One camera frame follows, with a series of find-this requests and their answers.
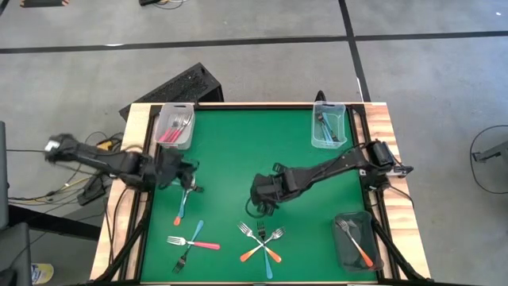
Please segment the wooden table frame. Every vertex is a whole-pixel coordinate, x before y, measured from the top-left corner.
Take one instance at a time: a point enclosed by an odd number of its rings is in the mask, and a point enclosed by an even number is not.
[[[358,102],[345,102],[344,104],[354,105],[356,112],[354,113],[354,121],[352,126],[356,127],[356,137],[359,142],[364,141],[364,131],[362,130],[362,123],[367,123],[368,134],[371,139],[379,139],[386,141],[390,147],[391,152],[399,159],[399,152],[397,142],[395,140],[394,131],[391,125],[390,115],[388,114],[386,103],[358,103]],[[122,142],[122,148],[126,148],[132,145],[139,145],[144,148],[145,152],[154,156],[156,152],[156,143],[154,142],[153,126],[155,117],[154,110],[159,108],[152,108],[153,106],[161,106],[162,103],[134,103],[131,106],[129,119],[127,126],[125,127],[124,141]],[[200,108],[231,108],[236,109],[239,106],[256,109],[263,108],[308,108],[311,106],[311,102],[207,102],[199,103]],[[362,122],[360,114],[364,113],[366,122]],[[396,188],[409,194],[407,182],[405,179],[390,178],[390,182]],[[125,189],[125,185],[120,180],[115,180],[110,191],[110,198],[108,201],[106,215],[109,215],[110,221],[113,220],[114,209],[117,206],[118,199],[121,193]],[[147,194],[136,193],[133,190],[127,190],[127,192],[121,198],[118,204],[117,217],[116,217],[116,229],[114,230],[114,242],[113,242],[113,253],[116,256],[122,246],[125,244],[127,233],[132,232],[133,228],[139,222],[141,215],[143,214],[145,207],[145,200]],[[376,204],[379,196],[370,194],[372,204]],[[388,233],[391,234],[392,241],[396,244],[405,259],[413,266],[413,268],[423,275],[429,277],[429,269],[425,259],[425,253],[423,245],[421,243],[420,233],[418,225],[414,215],[414,210],[411,206],[411,202],[406,198],[391,192],[385,191],[383,197],[384,203],[378,204],[373,207],[373,211],[378,220],[383,222],[383,214],[386,214]],[[130,220],[131,214],[136,214],[136,220]],[[115,276],[115,279],[130,280],[138,279],[140,272],[136,271],[137,260],[142,255],[139,253],[140,240],[138,238],[134,246],[132,247],[129,255],[128,263],[124,263],[120,268],[119,272]],[[392,260],[389,258],[384,244],[379,240],[379,251],[382,259],[385,262],[382,275],[385,278],[392,277],[391,267]],[[98,247],[95,254],[94,264],[90,274],[91,279],[95,279],[100,276],[107,268],[110,254],[110,240],[108,235],[108,227],[106,220],[102,224],[101,236],[98,241]]]

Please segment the table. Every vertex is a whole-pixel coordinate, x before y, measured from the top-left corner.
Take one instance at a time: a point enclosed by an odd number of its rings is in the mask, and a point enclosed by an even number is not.
[[[150,103],[139,103],[133,104],[131,107],[131,113],[129,115],[129,120],[127,121],[127,126],[125,129],[125,136],[123,147],[132,146],[132,145],[141,145],[146,150],[148,150],[151,154],[156,151],[156,144],[153,142],[153,138],[145,140],[147,132],[152,130],[152,125],[154,124],[153,120],[151,120],[150,110],[152,110],[152,106],[158,106],[160,104],[150,104]],[[256,106],[258,109],[263,109],[267,106],[278,106],[280,108],[286,107],[295,107],[295,106],[309,106],[308,102],[279,102],[279,103],[200,103],[200,106],[220,106],[222,108],[237,108],[237,106]],[[381,141],[386,141],[392,153],[398,157],[398,148],[394,138],[393,129],[391,127],[391,120],[388,114],[387,105],[385,103],[365,103],[362,104],[362,109],[365,110],[366,119],[368,122],[368,127],[370,131],[370,135],[373,139],[378,138]],[[363,134],[361,130],[360,124],[360,116],[355,115],[355,123],[356,123],[356,132],[360,141],[363,140]],[[407,190],[407,184],[404,179],[391,179],[392,185],[403,190]],[[114,208],[117,205],[118,198],[121,192],[124,190],[125,185],[121,181],[115,181],[112,186],[110,193],[110,200],[108,202],[108,214],[110,218],[113,215]],[[120,248],[123,246],[125,242],[125,237],[128,232],[128,229],[132,229],[133,223],[129,223],[129,216],[131,211],[133,210],[133,201],[135,199],[140,199],[143,202],[145,195],[142,195],[141,198],[135,198],[134,192],[128,190],[124,197],[122,198],[117,214],[117,228],[115,230],[115,239],[114,239],[114,252],[117,253]],[[385,191],[384,202],[386,204],[386,213],[388,217],[388,222],[391,228],[391,235],[394,243],[399,248],[404,257],[408,260],[409,263],[423,276],[429,276],[429,270],[426,264],[425,254],[423,251],[423,247],[421,244],[420,234],[418,231],[418,225],[416,223],[416,218],[414,217],[414,212],[411,207],[411,204],[405,198],[398,196],[397,194]],[[144,204],[140,203],[137,208],[138,218],[144,209]],[[386,250],[383,247],[382,242],[379,242],[380,252],[382,254],[383,260],[385,261],[385,269],[384,276],[391,277],[390,274],[390,264],[387,259]],[[131,279],[134,277],[140,277],[139,270],[136,270],[136,261],[138,259],[138,249],[139,249],[139,240],[136,245],[133,247],[131,251],[129,263],[125,264],[125,266],[121,269],[119,275],[121,279]],[[110,242],[108,239],[106,222],[103,223],[103,228],[101,232],[101,237],[99,239],[98,248],[96,257],[94,260],[94,266],[92,268],[92,273],[90,275],[91,279],[99,276],[108,264],[108,255],[110,252]]]

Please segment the black box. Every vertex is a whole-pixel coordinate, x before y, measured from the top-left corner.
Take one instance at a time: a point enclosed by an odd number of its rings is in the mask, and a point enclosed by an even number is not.
[[[196,101],[224,102],[221,84],[201,63],[195,64],[133,103]],[[118,112],[127,121],[129,111],[130,104]]]

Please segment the green mat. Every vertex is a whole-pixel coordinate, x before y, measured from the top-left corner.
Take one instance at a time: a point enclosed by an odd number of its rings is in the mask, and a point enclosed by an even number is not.
[[[171,186],[155,193],[142,269],[142,282],[373,281],[373,272],[343,270],[333,244],[332,219],[337,213],[364,209],[355,171],[315,184],[300,198],[283,203],[272,217],[262,218],[268,235],[285,226],[286,234],[268,243],[282,257],[270,257],[273,279],[266,276],[263,251],[246,262],[240,255],[258,244],[242,234],[237,223],[256,229],[257,220],[244,210],[254,175],[271,174],[275,162],[305,167],[337,156],[352,146],[316,149],[310,144],[312,110],[207,110],[196,112],[192,146],[185,152],[198,160],[196,180],[205,191],[190,193],[185,217],[173,226],[182,189]],[[166,243],[168,235],[191,239],[202,219],[196,241],[216,242],[220,250],[193,247],[185,268],[172,272],[186,246]]]

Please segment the concrete floor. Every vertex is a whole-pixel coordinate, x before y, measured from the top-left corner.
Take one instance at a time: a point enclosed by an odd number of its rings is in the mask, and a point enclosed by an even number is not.
[[[504,1],[347,5],[356,35],[508,30]],[[189,0],[175,11],[126,0],[73,0],[65,8],[41,9],[11,1],[0,17],[0,48],[316,35],[345,35],[336,0]],[[474,184],[468,149],[481,129],[507,123],[508,38],[357,46],[371,100],[388,102],[402,158],[415,167],[408,181],[433,278],[505,284],[508,195],[490,195]],[[120,108],[197,62],[222,83],[226,101],[310,101],[319,89],[329,100],[361,99],[347,42],[2,54],[0,119],[7,123],[8,147],[41,149],[49,135],[62,132],[84,140],[96,130],[122,131]],[[477,146],[507,139],[505,129],[492,130]],[[43,195],[71,174],[49,168],[36,153],[9,153],[8,160],[14,196]],[[490,189],[505,189],[506,166],[498,160],[475,167]],[[82,218],[100,211],[96,203],[52,213]],[[55,245],[83,263],[57,256],[49,250]],[[48,234],[33,245],[33,260],[56,266],[51,284],[78,282],[87,278],[94,247]],[[69,268],[82,275],[67,276]]]

